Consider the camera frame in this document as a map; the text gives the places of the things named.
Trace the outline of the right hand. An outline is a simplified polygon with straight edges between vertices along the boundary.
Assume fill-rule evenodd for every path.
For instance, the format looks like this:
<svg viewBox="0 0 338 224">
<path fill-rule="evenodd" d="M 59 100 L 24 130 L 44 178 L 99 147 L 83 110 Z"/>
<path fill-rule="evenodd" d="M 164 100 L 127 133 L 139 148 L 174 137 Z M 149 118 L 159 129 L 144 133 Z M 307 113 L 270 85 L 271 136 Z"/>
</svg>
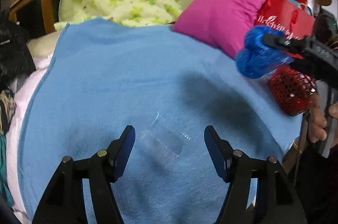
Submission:
<svg viewBox="0 0 338 224">
<path fill-rule="evenodd" d="M 337 103 L 329 107 L 329 114 L 331 117 L 337 119 L 338 105 Z M 312 143 L 324 141 L 327 138 L 325 128 L 327 127 L 327 119 L 320 109 L 320 97 L 317 93 L 311 96 L 310 119 L 308 125 L 308 138 Z M 331 148 L 337 145 L 337 129 L 335 132 L 335 139 L 332 142 Z"/>
</svg>

